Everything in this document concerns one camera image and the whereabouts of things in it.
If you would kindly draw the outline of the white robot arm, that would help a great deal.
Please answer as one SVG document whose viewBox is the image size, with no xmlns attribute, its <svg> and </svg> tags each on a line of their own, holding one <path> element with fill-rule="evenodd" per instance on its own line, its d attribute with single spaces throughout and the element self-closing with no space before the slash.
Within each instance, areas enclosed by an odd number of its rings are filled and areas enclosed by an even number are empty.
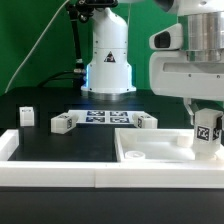
<svg viewBox="0 0 224 224">
<path fill-rule="evenodd" d="M 93 56 L 81 91 L 101 99 L 133 93 L 128 25 L 112 9 L 138 0 L 77 0 L 67 10 L 93 20 Z M 150 87 L 158 96 L 224 101 L 224 0 L 153 0 L 177 22 L 149 38 Z"/>
</svg>

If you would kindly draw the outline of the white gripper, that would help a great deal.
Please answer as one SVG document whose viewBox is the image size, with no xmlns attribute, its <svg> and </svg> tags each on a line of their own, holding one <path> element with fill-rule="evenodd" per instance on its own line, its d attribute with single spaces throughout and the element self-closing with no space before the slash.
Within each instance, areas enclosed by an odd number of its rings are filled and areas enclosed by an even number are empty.
<svg viewBox="0 0 224 224">
<path fill-rule="evenodd" d="M 150 86 L 156 95 L 181 97 L 195 123 L 195 99 L 224 101 L 224 59 L 220 62 L 189 62 L 181 51 L 158 51 L 149 62 Z M 223 115 L 217 118 L 221 138 Z"/>
</svg>

